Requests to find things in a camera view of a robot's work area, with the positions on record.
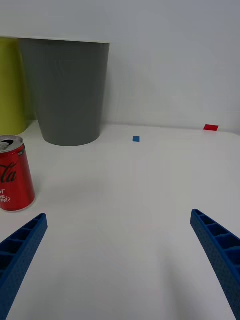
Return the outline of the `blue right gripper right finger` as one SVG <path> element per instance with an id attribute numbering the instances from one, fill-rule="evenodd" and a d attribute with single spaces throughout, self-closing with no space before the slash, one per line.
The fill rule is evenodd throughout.
<path id="1" fill-rule="evenodd" d="M 190 225 L 235 318 L 240 319 L 240 239 L 198 209 L 192 210 Z"/>

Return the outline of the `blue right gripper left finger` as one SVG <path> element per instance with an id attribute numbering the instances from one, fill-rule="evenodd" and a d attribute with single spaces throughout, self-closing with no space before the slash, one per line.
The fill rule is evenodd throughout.
<path id="1" fill-rule="evenodd" d="M 47 229 L 41 213 L 0 243 L 0 319 L 8 317 Z"/>

